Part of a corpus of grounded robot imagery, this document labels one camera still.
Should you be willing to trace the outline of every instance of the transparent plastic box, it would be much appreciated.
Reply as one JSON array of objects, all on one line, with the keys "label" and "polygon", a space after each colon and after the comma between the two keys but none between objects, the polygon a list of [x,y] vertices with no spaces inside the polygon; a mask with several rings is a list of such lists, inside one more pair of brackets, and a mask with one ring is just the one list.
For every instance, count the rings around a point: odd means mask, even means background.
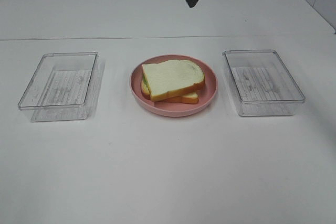
[{"label": "transparent plastic box", "polygon": [[86,119],[98,87],[98,53],[43,55],[18,104],[30,121]]},{"label": "transparent plastic box", "polygon": [[226,79],[240,116],[294,115],[305,102],[274,50],[226,51]]}]

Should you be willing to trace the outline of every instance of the plate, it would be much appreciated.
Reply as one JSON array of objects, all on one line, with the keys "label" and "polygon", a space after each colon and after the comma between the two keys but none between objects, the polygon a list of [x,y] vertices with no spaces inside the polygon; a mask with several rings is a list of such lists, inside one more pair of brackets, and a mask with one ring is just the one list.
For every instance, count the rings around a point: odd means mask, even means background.
[{"label": "plate", "polygon": [[[170,103],[170,102],[152,102],[147,100],[141,93],[140,83],[142,79],[142,64],[160,63],[167,60],[190,60],[198,64],[205,76],[205,86],[198,90],[198,103]],[[205,109],[213,100],[217,93],[218,81],[213,70],[205,63],[195,58],[184,55],[161,55],[148,59],[140,63],[132,72],[130,77],[130,86],[132,93],[140,106],[146,110],[158,115],[169,117],[181,117],[195,114]]]}]

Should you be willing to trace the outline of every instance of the bread slice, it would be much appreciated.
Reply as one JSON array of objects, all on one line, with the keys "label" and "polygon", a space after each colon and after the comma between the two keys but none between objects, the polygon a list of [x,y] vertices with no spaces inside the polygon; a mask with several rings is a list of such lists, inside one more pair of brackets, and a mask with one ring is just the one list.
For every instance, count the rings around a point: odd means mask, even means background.
[{"label": "bread slice", "polygon": [[[151,98],[150,92],[149,92],[149,89],[147,87],[147,83],[144,77],[142,77],[142,80],[141,80],[141,92],[146,99],[149,100]],[[194,92],[191,92],[189,94],[184,94],[179,97],[167,98],[167,99],[162,100],[161,102],[180,102],[180,103],[196,104],[198,103],[198,94],[196,93],[196,91],[194,91]]]},{"label": "bread slice", "polygon": [[153,102],[194,92],[205,84],[202,69],[190,60],[143,64],[142,70]]}]

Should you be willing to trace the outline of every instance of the table surface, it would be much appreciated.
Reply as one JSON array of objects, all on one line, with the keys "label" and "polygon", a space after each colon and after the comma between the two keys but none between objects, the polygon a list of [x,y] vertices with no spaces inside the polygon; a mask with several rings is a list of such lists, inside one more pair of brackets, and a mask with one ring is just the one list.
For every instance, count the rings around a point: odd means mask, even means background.
[{"label": "table surface", "polygon": [[333,34],[305,0],[0,0],[0,39]]},{"label": "table surface", "polygon": [[[306,103],[298,114],[242,118],[222,52],[276,50]],[[1,223],[305,223],[336,219],[335,37],[0,41]],[[98,51],[95,115],[30,123],[17,108],[40,58]],[[165,118],[141,108],[129,77],[141,61],[184,54],[219,89],[204,111]]]}]

